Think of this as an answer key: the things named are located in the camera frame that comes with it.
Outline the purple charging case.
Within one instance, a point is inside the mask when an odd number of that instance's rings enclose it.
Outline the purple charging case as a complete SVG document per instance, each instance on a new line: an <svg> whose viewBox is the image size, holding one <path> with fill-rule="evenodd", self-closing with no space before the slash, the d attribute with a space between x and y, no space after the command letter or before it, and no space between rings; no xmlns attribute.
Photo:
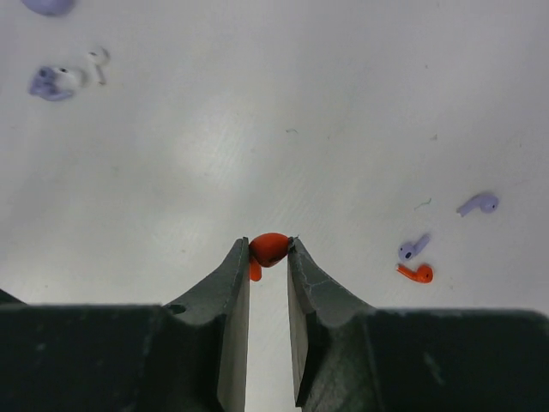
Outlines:
<svg viewBox="0 0 549 412"><path fill-rule="evenodd" d="M76 0L21 0L22 4L38 15L58 17L67 15Z"/></svg>

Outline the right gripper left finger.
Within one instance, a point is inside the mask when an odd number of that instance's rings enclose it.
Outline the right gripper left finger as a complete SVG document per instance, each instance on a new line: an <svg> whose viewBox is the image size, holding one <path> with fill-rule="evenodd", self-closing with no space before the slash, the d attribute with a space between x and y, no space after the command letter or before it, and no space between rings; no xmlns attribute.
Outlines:
<svg viewBox="0 0 549 412"><path fill-rule="evenodd" d="M1 296L4 411L240 411L249 245L170 303L31 305Z"/></svg>

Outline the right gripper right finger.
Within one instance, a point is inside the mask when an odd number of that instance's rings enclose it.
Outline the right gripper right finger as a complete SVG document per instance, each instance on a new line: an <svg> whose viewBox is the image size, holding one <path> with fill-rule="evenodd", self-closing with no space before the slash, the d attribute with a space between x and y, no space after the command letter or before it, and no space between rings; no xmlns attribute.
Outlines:
<svg viewBox="0 0 549 412"><path fill-rule="evenodd" d="M304 411L545 411L548 319L524 310L379 309L287 255L295 403Z"/></svg>

